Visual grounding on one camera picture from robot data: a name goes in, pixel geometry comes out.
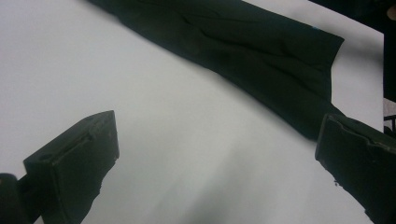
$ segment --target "white tabletop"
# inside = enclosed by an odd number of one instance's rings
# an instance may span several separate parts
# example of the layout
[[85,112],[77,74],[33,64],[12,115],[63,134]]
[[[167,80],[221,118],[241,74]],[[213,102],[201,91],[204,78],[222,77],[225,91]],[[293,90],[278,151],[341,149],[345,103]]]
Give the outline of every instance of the white tabletop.
[[[382,130],[382,35],[305,0],[248,2],[343,37],[332,102]],[[0,172],[115,110],[120,159],[83,223],[371,223],[316,143],[79,0],[0,3]]]

